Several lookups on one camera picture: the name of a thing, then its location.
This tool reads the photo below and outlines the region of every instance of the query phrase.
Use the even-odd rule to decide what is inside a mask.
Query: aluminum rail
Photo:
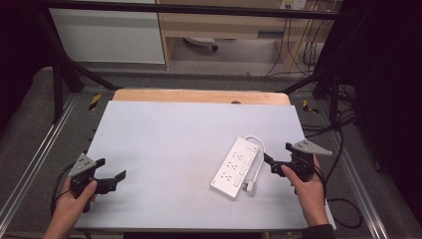
[[[325,104],[317,102],[318,108],[320,109],[323,119],[326,123],[329,123],[328,109]],[[341,138],[339,132],[335,131],[331,133],[333,143],[337,148],[341,144]],[[341,153],[341,166],[350,182],[351,189],[353,190],[354,196],[356,197],[357,203],[362,211],[362,215],[366,220],[366,224],[375,239],[388,239],[387,231],[385,230],[384,224],[376,211],[375,206],[366,190],[366,187],[360,178],[347,149],[344,147]]]
[[[77,94],[74,94],[69,97],[65,105],[62,117],[57,123],[51,126],[49,132],[47,133],[46,137],[44,138],[31,162],[29,163],[27,169],[23,173],[21,179],[19,180],[18,184],[15,186],[15,189],[9,196],[9,199],[7,200],[3,208],[0,210],[0,238],[2,238],[3,234],[6,232],[9,223],[12,221],[12,218],[18,210],[19,205],[23,201],[38,171],[43,165],[44,160],[46,159],[47,155],[50,152],[50,149],[56,141],[56,138],[59,136],[59,133],[61,132],[69,115],[71,114],[71,111],[74,107],[77,98]]]

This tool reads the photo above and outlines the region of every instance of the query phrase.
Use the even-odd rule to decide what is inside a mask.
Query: power outlet
[[[259,149],[238,137],[211,181],[211,188],[235,199]]]
[[[307,0],[295,0],[295,3],[292,6],[293,10],[304,10]]]
[[[280,9],[291,10],[294,4],[295,0],[283,0]]]
[[[307,0],[283,0],[281,9],[304,10]]]

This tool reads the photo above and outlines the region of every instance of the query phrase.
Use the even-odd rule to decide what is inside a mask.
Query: white cabinet
[[[51,13],[64,48],[74,61],[164,64],[156,13],[68,9],[51,9]]]

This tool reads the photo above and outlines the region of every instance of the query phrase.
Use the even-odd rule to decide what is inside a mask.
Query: metal bar
[[[318,108],[321,111],[321,115],[325,123],[329,124],[327,108],[324,104],[317,102]],[[332,131],[331,137],[336,147],[340,146],[340,136],[338,131]],[[384,225],[381,219],[378,216],[378,212],[375,209],[375,206],[370,199],[366,188],[360,179],[359,174],[357,173],[356,168],[347,152],[347,149],[344,147],[341,154],[341,166],[344,169],[344,172],[350,182],[351,189],[353,190],[354,196],[356,197],[359,208],[362,211],[363,217],[366,220],[366,224],[372,234],[373,238],[376,239],[387,239],[387,231],[384,228]]]
[[[6,228],[9,226],[12,221],[13,216],[19,208],[19,205],[23,201],[26,193],[28,192],[32,182],[34,181],[35,176],[43,165],[44,160],[46,159],[50,149],[52,148],[54,142],[56,141],[57,136],[61,132],[66,120],[71,114],[74,103],[78,95],[74,94],[69,97],[66,102],[65,110],[62,117],[56,124],[53,124],[29,163],[27,169],[22,174],[21,179],[15,186],[15,189],[10,194],[8,200],[4,204],[3,208],[0,211],[0,238],[6,232]]]
[[[223,6],[197,6],[175,4],[147,4],[147,3],[116,3],[93,1],[68,1],[68,0],[41,0],[36,4],[58,9],[96,10],[96,11],[121,11],[121,12],[154,12],[154,13],[185,13],[208,14],[229,16],[251,16],[272,18],[299,18],[337,20],[358,17],[351,13],[315,12],[282,9],[258,9]]]

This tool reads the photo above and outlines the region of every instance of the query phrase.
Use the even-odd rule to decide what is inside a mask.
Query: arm
[[[315,156],[314,163],[319,167]],[[308,224],[308,228],[304,231],[304,239],[335,238],[332,226],[329,225],[328,217],[326,216],[325,198],[323,197],[322,182],[319,178],[314,174],[310,181],[303,182],[289,167],[283,165],[282,170],[296,190],[299,204]]]
[[[80,218],[85,204],[89,200],[95,200],[93,195],[97,188],[96,181],[92,181],[78,198],[72,194],[70,186],[71,179],[68,177],[62,189],[64,194],[58,200],[56,211],[43,237],[44,239],[68,238]]]

